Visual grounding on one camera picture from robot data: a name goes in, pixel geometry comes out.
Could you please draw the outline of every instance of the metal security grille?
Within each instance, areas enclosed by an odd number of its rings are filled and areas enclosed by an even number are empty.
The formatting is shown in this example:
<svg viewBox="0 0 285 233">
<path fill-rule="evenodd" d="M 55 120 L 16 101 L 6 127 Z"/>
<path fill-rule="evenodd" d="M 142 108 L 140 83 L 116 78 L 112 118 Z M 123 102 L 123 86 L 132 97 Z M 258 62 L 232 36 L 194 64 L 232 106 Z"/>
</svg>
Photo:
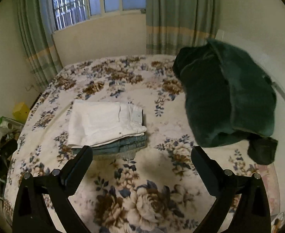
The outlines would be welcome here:
<svg viewBox="0 0 285 233">
<path fill-rule="evenodd" d="M 58 30 L 87 19 L 85 0 L 53 0 L 53 9 Z"/>
</svg>

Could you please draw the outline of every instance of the stack of folded clothes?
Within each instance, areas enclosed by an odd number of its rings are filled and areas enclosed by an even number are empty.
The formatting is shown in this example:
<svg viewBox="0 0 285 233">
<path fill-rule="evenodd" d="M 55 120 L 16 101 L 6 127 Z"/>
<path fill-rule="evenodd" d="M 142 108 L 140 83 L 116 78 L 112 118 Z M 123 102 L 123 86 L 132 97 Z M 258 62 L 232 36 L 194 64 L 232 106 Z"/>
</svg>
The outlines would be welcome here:
<svg viewBox="0 0 285 233">
<path fill-rule="evenodd" d="M 142 125 L 142 108 L 127 103 L 75 100 L 69 121 L 68 145 L 75 153 L 84 145 L 94 155 L 129 152 L 146 146 L 147 128 Z"/>
</svg>

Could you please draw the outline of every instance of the floral bedsheet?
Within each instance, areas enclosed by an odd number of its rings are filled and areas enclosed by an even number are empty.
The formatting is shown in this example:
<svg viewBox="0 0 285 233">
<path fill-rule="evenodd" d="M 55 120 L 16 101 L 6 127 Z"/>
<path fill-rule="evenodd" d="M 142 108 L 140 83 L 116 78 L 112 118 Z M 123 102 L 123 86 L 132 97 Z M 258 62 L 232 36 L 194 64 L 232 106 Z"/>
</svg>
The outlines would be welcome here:
<svg viewBox="0 0 285 233">
<path fill-rule="evenodd" d="M 50 83 L 29 114 L 13 154 L 4 195 L 12 219 L 24 173 L 49 174 L 74 158 L 67 146 L 74 99 L 133 103 L 143 108 L 147 147 L 131 159 L 94 160 L 75 195 L 74 209 L 91 232 L 193 232 L 208 210 L 210 196 L 193 164 L 196 145 L 185 114 L 185 94 L 175 78 L 174 56 L 113 57 L 66 66 Z M 273 165 L 260 166 L 247 156 L 248 142 L 207 148 L 222 168 L 237 175 L 262 175 L 271 214 L 279 212 Z M 64 231 L 49 196 L 49 213 Z M 230 223 L 239 197 L 222 225 Z"/>
</svg>

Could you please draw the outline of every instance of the beige wall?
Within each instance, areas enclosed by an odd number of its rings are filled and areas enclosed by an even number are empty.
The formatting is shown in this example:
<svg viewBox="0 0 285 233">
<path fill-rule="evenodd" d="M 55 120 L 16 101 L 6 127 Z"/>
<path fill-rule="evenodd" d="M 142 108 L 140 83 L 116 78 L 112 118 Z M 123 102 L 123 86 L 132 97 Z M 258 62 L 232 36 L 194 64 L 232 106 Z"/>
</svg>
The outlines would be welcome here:
<svg viewBox="0 0 285 233">
<path fill-rule="evenodd" d="M 31 89 L 26 91 L 28 83 L 35 84 L 34 77 L 24 58 L 19 32 L 13 18 L 12 0 L 0 3 L 0 117 L 12 117 L 15 103 L 26 102 L 30 107 L 38 96 Z"/>
<path fill-rule="evenodd" d="M 239 46 L 285 91 L 285 5 L 281 0 L 221 0 L 217 38 Z M 285 211 L 285 101 L 277 93 L 275 168 Z"/>
<path fill-rule="evenodd" d="M 146 53 L 146 16 L 106 16 L 56 31 L 63 66 L 90 59 Z"/>
</svg>

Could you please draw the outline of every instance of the striped curtain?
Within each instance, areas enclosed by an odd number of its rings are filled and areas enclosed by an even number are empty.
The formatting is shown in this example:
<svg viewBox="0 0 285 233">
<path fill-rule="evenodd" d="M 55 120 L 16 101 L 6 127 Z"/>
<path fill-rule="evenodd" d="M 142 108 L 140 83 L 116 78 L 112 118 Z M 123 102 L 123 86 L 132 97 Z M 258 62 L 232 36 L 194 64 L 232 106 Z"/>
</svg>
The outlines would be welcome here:
<svg viewBox="0 0 285 233">
<path fill-rule="evenodd" d="M 215 38 L 219 0 L 146 0 L 147 53 L 176 55 Z"/>
<path fill-rule="evenodd" d="M 63 68 L 51 34 L 56 30 L 52 0 L 14 0 L 26 60 L 44 91 Z"/>
</svg>

